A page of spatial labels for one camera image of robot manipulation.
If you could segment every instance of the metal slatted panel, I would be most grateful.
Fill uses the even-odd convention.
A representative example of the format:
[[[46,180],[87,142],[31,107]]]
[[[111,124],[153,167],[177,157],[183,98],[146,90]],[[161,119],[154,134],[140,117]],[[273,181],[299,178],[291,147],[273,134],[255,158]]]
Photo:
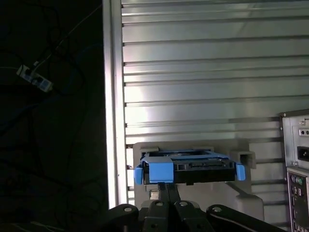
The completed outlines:
[[[265,214],[285,227],[283,213],[271,217],[286,207],[285,190],[266,186],[284,178],[278,113],[309,103],[309,3],[121,4],[123,66],[116,78],[123,96],[116,103],[125,107],[117,117],[123,117],[125,144],[248,139],[258,159],[254,187],[265,187]],[[132,151],[126,152],[130,164]]]

